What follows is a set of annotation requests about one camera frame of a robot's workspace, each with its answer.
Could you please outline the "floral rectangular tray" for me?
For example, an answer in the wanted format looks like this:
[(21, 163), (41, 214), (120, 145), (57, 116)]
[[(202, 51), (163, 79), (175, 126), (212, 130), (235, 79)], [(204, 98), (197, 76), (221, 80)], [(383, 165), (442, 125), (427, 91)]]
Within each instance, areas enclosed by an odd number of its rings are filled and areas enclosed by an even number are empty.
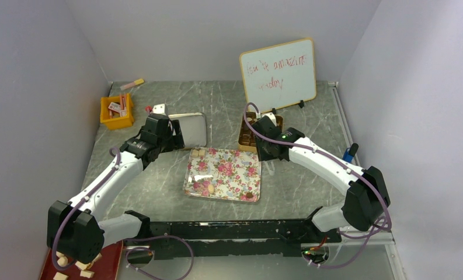
[[(192, 157), (192, 150), (205, 156)], [(216, 148), (194, 148), (190, 152), (183, 192), (217, 200), (257, 202), (260, 198), (261, 162), (252, 152)], [(207, 187), (215, 188), (210, 194)], [(254, 197), (247, 199), (246, 193)]]

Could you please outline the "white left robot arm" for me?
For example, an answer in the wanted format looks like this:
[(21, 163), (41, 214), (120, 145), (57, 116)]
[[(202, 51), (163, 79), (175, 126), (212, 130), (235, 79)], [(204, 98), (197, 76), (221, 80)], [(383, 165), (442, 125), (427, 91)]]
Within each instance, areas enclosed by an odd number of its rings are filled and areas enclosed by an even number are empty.
[(151, 236), (150, 218), (126, 211), (105, 219), (120, 191), (162, 153), (185, 147), (178, 120), (150, 114), (138, 134), (109, 150), (113, 160), (84, 190), (68, 202), (56, 201), (48, 210), (47, 245), (80, 263), (90, 263), (111, 244), (131, 240), (145, 244)]

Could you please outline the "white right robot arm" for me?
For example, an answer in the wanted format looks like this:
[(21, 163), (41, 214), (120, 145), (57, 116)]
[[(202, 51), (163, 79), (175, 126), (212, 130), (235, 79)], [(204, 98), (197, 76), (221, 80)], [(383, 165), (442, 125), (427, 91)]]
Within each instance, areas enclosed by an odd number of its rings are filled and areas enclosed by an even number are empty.
[(318, 242), (327, 232), (346, 226), (366, 232), (390, 206), (382, 172), (374, 166), (364, 169), (344, 161), (314, 144), (295, 128), (282, 131), (270, 117), (252, 125), (261, 161), (273, 159), (296, 163), (333, 185), (344, 201), (321, 207), (304, 227), (308, 240)]

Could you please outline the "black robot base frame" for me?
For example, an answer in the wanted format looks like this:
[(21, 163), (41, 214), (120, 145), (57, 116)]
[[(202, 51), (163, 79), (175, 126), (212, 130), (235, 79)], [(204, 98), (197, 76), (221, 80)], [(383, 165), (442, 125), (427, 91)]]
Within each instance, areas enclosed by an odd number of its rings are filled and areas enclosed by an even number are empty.
[(148, 246), (156, 260), (187, 257), (281, 255), (299, 257), (308, 248), (340, 243), (336, 229), (318, 230), (304, 219), (231, 220), (212, 222), (144, 221), (126, 246)]

